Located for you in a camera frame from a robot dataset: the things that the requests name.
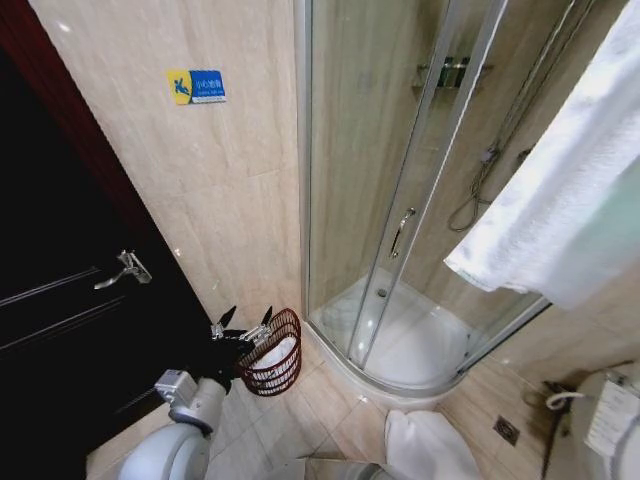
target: blue sign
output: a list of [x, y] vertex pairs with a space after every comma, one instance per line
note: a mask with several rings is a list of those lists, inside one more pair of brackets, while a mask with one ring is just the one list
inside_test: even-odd
[[167, 78], [178, 105], [226, 101], [218, 70], [169, 70]]

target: white cable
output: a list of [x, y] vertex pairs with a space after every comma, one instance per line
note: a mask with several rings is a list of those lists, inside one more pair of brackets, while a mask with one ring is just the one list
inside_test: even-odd
[[567, 398], [584, 398], [586, 395], [579, 392], [562, 392], [551, 395], [545, 402], [549, 410], [560, 410], [567, 403]]

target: door handle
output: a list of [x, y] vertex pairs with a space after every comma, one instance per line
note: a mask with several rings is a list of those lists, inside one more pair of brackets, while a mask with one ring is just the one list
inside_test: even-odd
[[400, 234], [402, 233], [402, 230], [404, 230], [404, 226], [407, 224], [409, 219], [413, 217], [415, 214], [416, 214], [416, 211], [414, 208], [408, 208], [407, 211], [404, 212], [404, 215], [400, 220], [400, 224], [398, 225], [398, 230], [396, 230], [396, 236], [393, 239], [391, 250], [389, 251], [390, 258], [396, 258], [398, 255], [400, 255], [400, 252], [396, 250], [396, 246], [398, 245], [398, 240], [400, 239]]
[[103, 282], [96, 283], [93, 286], [94, 290], [101, 290], [103, 288], [110, 287], [125, 275], [133, 275], [140, 283], [149, 283], [151, 281], [151, 274], [144, 265], [142, 265], [140, 260], [138, 260], [138, 257], [136, 257], [133, 252], [123, 250], [117, 258], [124, 263], [124, 268], [113, 277], [108, 278]]

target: shower door handle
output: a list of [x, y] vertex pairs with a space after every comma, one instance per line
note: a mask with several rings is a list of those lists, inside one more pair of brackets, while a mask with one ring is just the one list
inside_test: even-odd
[[407, 224], [409, 219], [413, 217], [415, 214], [416, 214], [416, 211], [414, 208], [408, 208], [407, 211], [404, 213], [402, 220], [400, 220], [400, 224], [398, 225], [398, 230], [396, 230], [396, 236], [393, 239], [393, 244], [391, 245], [391, 250], [389, 251], [390, 258], [396, 258], [398, 255], [400, 255], [400, 252], [396, 250], [396, 246], [398, 245], [398, 240], [400, 239], [400, 234], [402, 233], [402, 230], [404, 230], [404, 226]]

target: dark wooden door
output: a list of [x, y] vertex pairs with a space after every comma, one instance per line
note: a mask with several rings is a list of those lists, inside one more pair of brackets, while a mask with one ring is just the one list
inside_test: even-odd
[[[27, 2], [0, 9], [2, 458], [33, 462], [18, 478], [82, 477], [209, 321]], [[123, 249], [152, 281], [95, 290]]]

